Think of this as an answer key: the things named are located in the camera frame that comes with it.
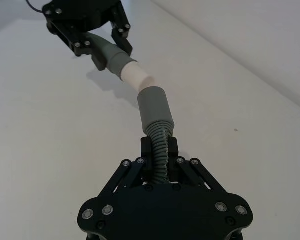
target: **black cable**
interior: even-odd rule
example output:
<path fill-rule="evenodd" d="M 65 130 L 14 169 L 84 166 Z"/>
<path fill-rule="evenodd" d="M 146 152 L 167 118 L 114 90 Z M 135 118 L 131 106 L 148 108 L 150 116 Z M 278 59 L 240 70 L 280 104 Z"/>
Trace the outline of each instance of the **black cable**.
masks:
<path fill-rule="evenodd" d="M 38 13 L 42 13 L 42 11 L 41 10 L 39 10 L 39 9 L 36 9 L 34 6 L 32 6 L 31 5 L 31 3 L 29 2 L 29 0 L 25 0 L 26 1 L 26 3 L 29 5 L 29 7 L 33 10 L 33 11 L 36 11 L 36 12 L 38 12 Z"/>

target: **gray rubber tube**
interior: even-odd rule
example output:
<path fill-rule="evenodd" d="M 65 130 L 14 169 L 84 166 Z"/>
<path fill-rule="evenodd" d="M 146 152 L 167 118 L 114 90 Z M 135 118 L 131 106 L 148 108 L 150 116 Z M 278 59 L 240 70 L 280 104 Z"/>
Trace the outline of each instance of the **gray rubber tube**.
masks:
<path fill-rule="evenodd" d="M 117 45 L 110 43 L 109 41 L 101 38 L 100 36 L 87 33 L 93 43 L 101 50 L 103 56 L 107 60 L 106 68 L 113 74 L 117 75 L 121 79 L 122 69 L 129 62 L 136 62 L 136 60 L 130 58 L 130 56 L 120 49 Z"/>
<path fill-rule="evenodd" d="M 168 137 L 173 135 L 174 123 L 163 89 L 147 87 L 138 95 L 143 132 L 150 137 L 153 152 L 152 183 L 168 183 Z"/>
<path fill-rule="evenodd" d="M 138 95 L 142 129 L 146 129 L 155 122 L 167 122 L 174 127 L 169 104 L 163 89 L 157 86 L 147 87 Z"/>

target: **white pipe connector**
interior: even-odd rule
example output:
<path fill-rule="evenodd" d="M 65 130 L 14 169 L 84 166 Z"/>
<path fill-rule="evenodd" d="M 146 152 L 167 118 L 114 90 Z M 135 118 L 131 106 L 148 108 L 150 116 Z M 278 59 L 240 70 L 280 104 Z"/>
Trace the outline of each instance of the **white pipe connector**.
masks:
<path fill-rule="evenodd" d="M 124 66 L 121 71 L 121 80 L 137 90 L 138 93 L 155 85 L 154 78 L 147 74 L 136 61 Z"/>

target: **black metal plate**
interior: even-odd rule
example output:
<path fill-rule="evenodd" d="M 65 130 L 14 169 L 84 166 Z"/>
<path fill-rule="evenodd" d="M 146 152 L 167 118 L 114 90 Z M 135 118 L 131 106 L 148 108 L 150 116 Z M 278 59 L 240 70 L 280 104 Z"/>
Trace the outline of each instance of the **black metal plate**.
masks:
<path fill-rule="evenodd" d="M 217 211 L 217 202 L 223 202 L 227 211 Z M 114 211 L 105 216 L 102 209 L 106 205 Z M 236 206 L 245 207 L 247 214 L 238 214 Z M 94 211 L 88 220 L 82 218 L 86 209 Z M 84 232 L 107 240 L 225 240 L 233 231 L 248 227 L 252 219 L 248 204 L 237 195 L 203 187 L 158 184 L 90 199 L 81 207 L 77 220 Z"/>
<path fill-rule="evenodd" d="M 110 9 L 120 0 L 53 0 L 43 6 L 45 16 L 53 21 L 67 21 L 74 25 L 80 32 L 88 32 L 97 29 L 112 21 Z"/>

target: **bolt head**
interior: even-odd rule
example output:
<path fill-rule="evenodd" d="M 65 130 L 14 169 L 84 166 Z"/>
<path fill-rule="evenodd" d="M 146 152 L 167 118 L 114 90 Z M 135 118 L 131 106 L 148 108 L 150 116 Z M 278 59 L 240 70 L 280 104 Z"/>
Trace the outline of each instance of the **bolt head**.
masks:
<path fill-rule="evenodd" d="M 173 185 L 172 185 L 172 189 L 173 189 L 174 191 L 179 191 L 179 190 L 181 190 L 181 186 L 180 186 L 179 184 L 173 184 Z"/>
<path fill-rule="evenodd" d="M 110 205 L 107 205 L 102 209 L 103 215 L 110 215 L 111 213 L 113 213 L 113 207 Z"/>
<path fill-rule="evenodd" d="M 178 163 L 182 163 L 182 162 L 184 162 L 184 160 L 183 159 L 181 159 L 181 158 L 178 158 L 178 159 L 176 159 L 176 161 L 178 162 Z"/>
<path fill-rule="evenodd" d="M 99 230 L 104 229 L 104 227 L 105 227 L 105 221 L 98 221 L 98 223 L 96 224 L 96 227 L 97 227 Z"/>
<path fill-rule="evenodd" d="M 231 216 L 229 217 L 226 217 L 225 218 L 225 222 L 228 224 L 228 225 L 230 225 L 230 226 L 234 226 L 235 225 L 235 220 L 234 220 L 234 218 L 232 218 Z"/>
<path fill-rule="evenodd" d="M 127 167 L 127 166 L 130 165 L 130 162 L 129 162 L 129 161 L 124 161 L 124 162 L 122 163 L 122 165 Z"/>
<path fill-rule="evenodd" d="M 84 220 L 88 220 L 93 216 L 93 210 L 92 209 L 87 209 L 82 213 L 82 218 Z"/>
<path fill-rule="evenodd" d="M 142 163 L 144 163 L 144 159 L 143 159 L 143 158 L 139 158 L 136 162 L 137 162 L 138 164 L 142 164 Z"/>
<path fill-rule="evenodd" d="M 55 12 L 56 12 L 57 14 L 61 14 L 61 13 L 62 13 L 62 10 L 58 8 L 58 9 L 55 10 Z"/>
<path fill-rule="evenodd" d="M 191 161 L 191 164 L 197 165 L 197 164 L 199 164 L 199 161 L 197 161 L 197 160 L 192 160 L 192 161 Z"/>
<path fill-rule="evenodd" d="M 215 208 L 217 209 L 217 211 L 222 211 L 225 212 L 226 211 L 226 205 L 224 203 L 218 202 L 215 204 Z"/>
<path fill-rule="evenodd" d="M 236 206 L 235 210 L 238 214 L 241 214 L 241 215 L 246 215 L 248 213 L 246 211 L 245 207 L 243 207 L 243 206 Z"/>
<path fill-rule="evenodd" d="M 144 186 L 144 189 L 147 191 L 147 192 L 151 192 L 153 190 L 153 187 L 151 185 L 145 185 Z"/>

